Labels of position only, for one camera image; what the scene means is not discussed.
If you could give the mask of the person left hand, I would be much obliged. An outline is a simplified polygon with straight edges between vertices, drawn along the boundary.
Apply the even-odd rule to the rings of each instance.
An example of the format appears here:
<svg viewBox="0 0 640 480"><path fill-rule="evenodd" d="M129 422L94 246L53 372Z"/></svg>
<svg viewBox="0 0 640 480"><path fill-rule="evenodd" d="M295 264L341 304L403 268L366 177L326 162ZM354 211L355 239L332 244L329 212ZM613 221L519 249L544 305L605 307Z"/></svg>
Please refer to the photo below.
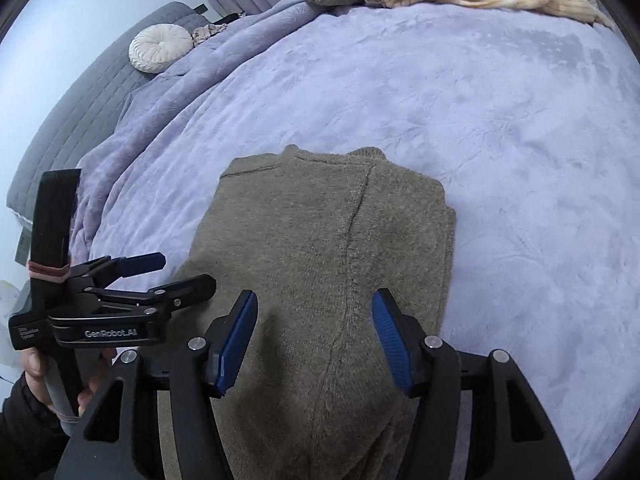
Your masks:
<svg viewBox="0 0 640 480"><path fill-rule="evenodd" d="M92 376L87 382L87 388L79 393L77 398L79 416L85 413L94 394L99 390L101 382L107 378L115 356L117 351L113 348L101 351ZM62 418L60 412L54 407L44 382L44 376L47 375L47 359L35 348L26 349L21 352L21 366L24 368L26 384L30 392L40 403L57 414L58 418Z"/></svg>

